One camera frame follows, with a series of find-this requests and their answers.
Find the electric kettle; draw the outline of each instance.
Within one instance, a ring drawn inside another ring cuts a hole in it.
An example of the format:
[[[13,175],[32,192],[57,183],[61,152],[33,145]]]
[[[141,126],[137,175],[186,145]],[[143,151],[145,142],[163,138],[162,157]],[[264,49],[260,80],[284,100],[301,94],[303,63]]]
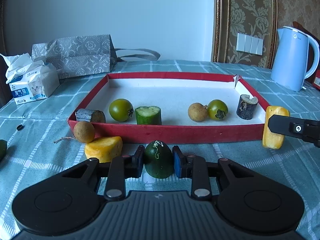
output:
[[[303,82],[310,77],[319,64],[319,44],[310,35],[292,28],[278,29],[279,47],[271,71],[271,79],[276,83],[299,92]],[[312,46],[315,58],[312,67],[307,72],[309,44]]]

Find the kettle handle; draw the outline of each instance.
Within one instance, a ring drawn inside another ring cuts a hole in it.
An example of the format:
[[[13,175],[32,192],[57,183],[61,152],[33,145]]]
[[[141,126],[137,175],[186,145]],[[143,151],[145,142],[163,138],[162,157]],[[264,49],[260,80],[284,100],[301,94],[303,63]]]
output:
[[[317,70],[317,67],[318,67],[318,64],[319,64],[319,59],[320,59],[320,51],[319,51],[319,44],[318,42],[312,38],[310,35],[308,35],[308,38],[309,38],[309,44],[312,46],[313,48],[313,51],[315,53],[315,58],[313,60],[313,64],[311,66],[311,68],[309,69],[309,71],[306,73],[305,75],[305,79],[310,77],[316,70]]]

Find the cat picture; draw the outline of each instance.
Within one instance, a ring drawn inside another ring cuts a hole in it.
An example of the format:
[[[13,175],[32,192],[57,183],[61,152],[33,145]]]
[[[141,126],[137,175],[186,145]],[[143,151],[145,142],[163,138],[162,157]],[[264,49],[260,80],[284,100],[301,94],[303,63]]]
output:
[[[36,96],[36,95],[41,95],[43,94],[43,85],[42,85],[42,82],[41,80],[38,78],[36,79],[35,81],[33,82],[30,82],[29,83],[29,88],[30,88],[30,91],[32,92],[32,95],[33,96]]]

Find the red box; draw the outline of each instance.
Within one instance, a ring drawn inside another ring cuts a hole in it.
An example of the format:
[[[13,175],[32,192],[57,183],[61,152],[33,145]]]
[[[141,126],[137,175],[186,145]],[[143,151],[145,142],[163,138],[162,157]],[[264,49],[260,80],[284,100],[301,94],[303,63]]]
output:
[[[316,71],[316,77],[312,85],[320,90],[320,70]]]
[[[241,94],[256,96],[259,100],[252,120],[236,115]],[[128,122],[115,122],[108,106],[117,98],[126,98],[134,108],[159,106],[162,125],[137,125],[133,116]],[[191,103],[208,104],[213,99],[223,100],[229,109],[223,121],[209,118],[193,122],[188,117]],[[232,75],[184,72],[113,73],[105,76],[83,99],[79,108],[100,110],[107,123],[92,123],[96,137],[121,136],[124,143],[218,143],[261,140],[268,102],[245,80]],[[75,111],[68,119],[73,131]]]

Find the gray strap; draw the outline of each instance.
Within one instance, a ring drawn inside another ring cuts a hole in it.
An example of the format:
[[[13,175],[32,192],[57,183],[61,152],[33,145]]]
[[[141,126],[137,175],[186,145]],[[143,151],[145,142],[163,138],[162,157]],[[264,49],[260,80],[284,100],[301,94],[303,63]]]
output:
[[[131,54],[131,55],[126,55],[126,56],[122,56],[122,57],[137,57],[137,58],[143,58],[146,60],[158,60],[160,58],[160,54],[154,50],[151,49],[115,49],[115,51],[118,50],[138,50],[138,51],[144,51],[144,52],[148,52],[149,54]],[[123,62],[125,60],[121,59],[122,57],[118,57],[117,58],[117,62]]]

